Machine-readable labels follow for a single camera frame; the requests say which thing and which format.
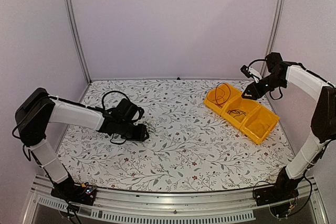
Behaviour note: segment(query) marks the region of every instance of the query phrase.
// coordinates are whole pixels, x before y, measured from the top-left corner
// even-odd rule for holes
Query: table surface
[[[260,145],[253,143],[207,108],[207,92],[227,82],[243,91],[250,81],[118,80],[95,81],[83,104],[101,106],[110,90],[127,94],[143,107],[140,122],[148,125],[145,142],[113,145],[110,137],[71,125],[58,157],[78,182],[100,187],[141,191],[215,191],[251,187],[260,180],[274,182],[293,159],[280,125]],[[122,96],[106,97],[106,108]],[[259,102],[271,110],[267,98]]]

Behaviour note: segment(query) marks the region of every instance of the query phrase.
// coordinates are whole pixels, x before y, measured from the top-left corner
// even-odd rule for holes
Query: yellow bin
[[[230,84],[223,83],[208,92],[204,104],[260,144],[280,117],[256,101],[243,99],[241,94]]]

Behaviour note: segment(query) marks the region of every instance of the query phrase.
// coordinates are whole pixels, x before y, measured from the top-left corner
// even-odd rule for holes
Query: metal rail
[[[328,223],[315,181],[312,177],[309,179],[313,183],[311,201],[317,223]],[[63,200],[50,196],[51,189],[52,184],[46,177],[36,176],[24,224],[31,223],[37,204],[66,211]],[[302,181],[298,190],[299,198],[306,197],[310,186]],[[252,188],[202,193],[149,193],[98,188],[94,203],[92,207],[78,205],[78,215],[113,223],[240,223],[254,220],[254,210],[268,207],[256,205]]]
[[[273,24],[272,24],[272,29],[271,29],[271,34],[269,36],[268,39],[268,44],[267,44],[267,48],[266,48],[266,55],[270,54],[273,51],[273,47],[275,44],[275,40],[277,37],[277,32],[278,32],[278,28],[279,28],[279,24],[280,24],[280,19],[281,19],[281,13],[282,13],[282,9],[284,8],[284,2],[285,0],[277,0],[277,5],[276,5],[276,11],[274,14],[274,20],[273,20]],[[261,76],[265,76],[267,71],[266,68],[266,64],[262,64],[262,68],[261,68]]]
[[[72,1],[71,0],[64,0],[64,1],[65,1],[65,6],[66,6],[67,14],[68,14],[70,28],[71,28],[71,33],[72,33],[73,41],[75,43],[75,48],[76,48],[76,52],[77,52],[77,55],[78,55],[79,63],[80,63],[80,66],[82,68],[83,75],[85,77],[85,80],[86,80],[87,84],[90,84],[91,83],[91,77],[90,77],[90,73],[89,73],[89,70],[88,70],[88,66],[87,66],[86,61],[85,61],[83,49],[82,49],[82,46],[81,46],[81,43],[80,43],[80,38],[79,38],[79,33],[78,33],[77,25],[76,25],[75,15],[73,13],[74,8],[72,6]]]

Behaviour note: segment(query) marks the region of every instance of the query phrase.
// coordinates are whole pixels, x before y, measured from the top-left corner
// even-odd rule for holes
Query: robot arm
[[[16,111],[17,126],[13,130],[13,135],[18,129],[19,137],[14,136],[29,149],[33,158],[53,182],[54,190],[51,193],[53,196],[92,205],[95,187],[86,184],[75,185],[46,140],[45,130],[48,123],[72,124],[109,135],[120,134],[126,140],[145,141],[149,138],[146,126],[133,124],[143,113],[143,109],[130,102],[128,98],[122,99],[117,107],[105,110],[53,97],[45,89],[38,88]]]
[[[257,203],[260,205],[291,198],[297,194],[298,183],[306,170],[322,156],[326,146],[336,138],[336,89],[317,74],[307,70],[302,64],[283,61],[279,53],[271,53],[265,58],[270,75],[247,86],[242,94],[245,99],[257,100],[275,88],[286,88],[287,83],[296,85],[317,101],[311,120],[311,132],[296,157],[284,167],[274,188],[268,191],[257,190]],[[241,71],[250,77],[249,68]]]

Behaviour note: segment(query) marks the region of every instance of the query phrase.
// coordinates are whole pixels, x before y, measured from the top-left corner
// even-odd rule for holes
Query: white wall
[[[285,0],[283,11],[274,51],[336,83],[336,0]],[[283,92],[283,99],[272,105],[297,152],[308,136],[316,103],[296,87]],[[331,143],[313,171],[330,223],[336,223],[335,152],[336,143]]]
[[[276,0],[73,0],[93,79],[242,78]]]
[[[17,224],[37,166],[11,136],[14,113],[37,88],[78,100],[84,77],[64,0],[0,0],[0,222]],[[64,126],[48,130],[55,145]]]

